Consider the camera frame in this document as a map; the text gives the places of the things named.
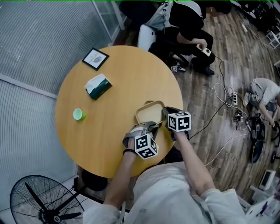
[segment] fan grille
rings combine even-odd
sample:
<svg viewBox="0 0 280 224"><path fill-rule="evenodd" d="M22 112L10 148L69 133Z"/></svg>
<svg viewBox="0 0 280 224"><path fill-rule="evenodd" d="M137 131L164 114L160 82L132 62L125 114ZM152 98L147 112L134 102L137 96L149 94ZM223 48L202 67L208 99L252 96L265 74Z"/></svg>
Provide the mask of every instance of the fan grille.
<svg viewBox="0 0 280 224"><path fill-rule="evenodd" d="M47 177L32 175L20 179L10 194L10 209L18 224L37 224L41 207L28 191L27 183L48 210L56 209L73 194L63 185ZM83 208L75 198L60 210L59 215L81 212L74 219L61 220L62 224L82 224Z"/></svg>

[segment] round wooden table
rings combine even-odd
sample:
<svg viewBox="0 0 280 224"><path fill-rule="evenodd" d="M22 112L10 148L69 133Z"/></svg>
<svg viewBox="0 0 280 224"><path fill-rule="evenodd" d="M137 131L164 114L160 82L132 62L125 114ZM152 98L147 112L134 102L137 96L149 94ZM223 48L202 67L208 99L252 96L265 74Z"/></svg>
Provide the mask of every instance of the round wooden table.
<svg viewBox="0 0 280 224"><path fill-rule="evenodd" d="M183 109L182 95L170 69L155 55L131 46L101 49L109 58L95 71L82 61L68 73L61 85L55 111L56 130L69 156L87 171L113 178L125 149L122 141L137 123L135 112L146 101L161 100L165 106ZM92 100L84 86L103 73L112 83L99 99ZM76 121L75 108L86 113ZM137 157L131 176L160 162L173 142L165 123L159 129L156 157Z"/></svg>

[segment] wooden floor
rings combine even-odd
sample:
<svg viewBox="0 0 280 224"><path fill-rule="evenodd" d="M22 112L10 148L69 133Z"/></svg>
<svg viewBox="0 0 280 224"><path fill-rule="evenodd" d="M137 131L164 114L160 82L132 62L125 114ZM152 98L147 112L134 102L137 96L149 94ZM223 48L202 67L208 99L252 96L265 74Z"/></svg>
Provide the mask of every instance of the wooden floor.
<svg viewBox="0 0 280 224"><path fill-rule="evenodd" d="M249 30L247 33L241 27L247 21L239 11L232 10L229 15L213 18L207 15L204 30L214 37L212 51L222 59L221 70L224 74L226 88L232 87L241 98L247 92L254 78L268 78L278 85L279 77L273 64L280 60L280 49L265 47ZM267 43L263 33L257 32L253 24L249 24L254 33ZM126 31L126 44L135 46L133 32ZM201 130L212 115L222 105L214 93L215 83L223 84L219 71L220 60L216 58L211 65L215 71L213 77L206 77L192 70L191 65L184 73L175 74L182 91L184 109L192 115L192 130L190 135ZM217 86L217 93L224 99L222 87ZM245 111L238 99L238 106ZM206 164L218 153L222 146L232 137L246 134L247 130L236 131L233 116L237 109L224 106L214 117L207 129L191 139L195 151ZM247 199L251 195L250 185L258 186L266 169L279 171L280 163L270 164L274 142L271 142L272 128L267 121L266 142L262 155L255 164L249 162L251 141L249 134L229 142L218 157L207 166L215 185L220 190L235 188L238 195Z"/></svg>

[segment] white box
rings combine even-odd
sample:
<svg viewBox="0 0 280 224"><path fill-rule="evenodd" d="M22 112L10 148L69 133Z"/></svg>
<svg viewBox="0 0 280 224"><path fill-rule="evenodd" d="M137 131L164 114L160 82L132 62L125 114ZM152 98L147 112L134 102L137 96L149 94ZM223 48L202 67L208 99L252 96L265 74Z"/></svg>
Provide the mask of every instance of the white box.
<svg viewBox="0 0 280 224"><path fill-rule="evenodd" d="M191 129L192 117L188 112L168 114L168 128L176 132Z"/></svg>
<svg viewBox="0 0 280 224"><path fill-rule="evenodd" d="M148 159L158 154L158 145L149 134L136 136L135 151L142 159Z"/></svg>

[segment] sitting person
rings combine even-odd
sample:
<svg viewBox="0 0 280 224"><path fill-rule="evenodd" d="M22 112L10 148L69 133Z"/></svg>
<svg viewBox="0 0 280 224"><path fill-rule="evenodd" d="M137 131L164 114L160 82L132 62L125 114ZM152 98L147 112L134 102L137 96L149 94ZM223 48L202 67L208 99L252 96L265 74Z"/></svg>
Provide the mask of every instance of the sitting person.
<svg viewBox="0 0 280 224"><path fill-rule="evenodd" d="M133 189L134 205L124 224L245 224L235 191L231 190L229 199L216 189L185 133L175 132L174 135L181 149L176 151L181 152L183 162L157 165L140 175ZM130 137L103 205L88 209L84 213L84 223L120 223L119 209L129 190L136 157L134 137Z"/></svg>
<svg viewBox="0 0 280 224"><path fill-rule="evenodd" d="M211 53L207 56L196 47L199 44L202 49L212 50L213 37L202 30L203 20L206 13L217 17L228 14L230 11L231 3L229 1L165 2L146 25L162 30L167 38L180 43L176 47L176 52L196 56L192 59L194 70L209 76L214 75L214 71L210 69L209 65L214 62L215 55ZM163 26L163 21L160 22L162 13L164 13L165 21L164 27L161 28L160 24Z"/></svg>
<svg viewBox="0 0 280 224"><path fill-rule="evenodd" d="M245 107L248 103L258 108L272 127L274 127L274 117L280 105L280 87L269 79L253 79L249 92L246 93L243 99L243 105Z"/></svg>

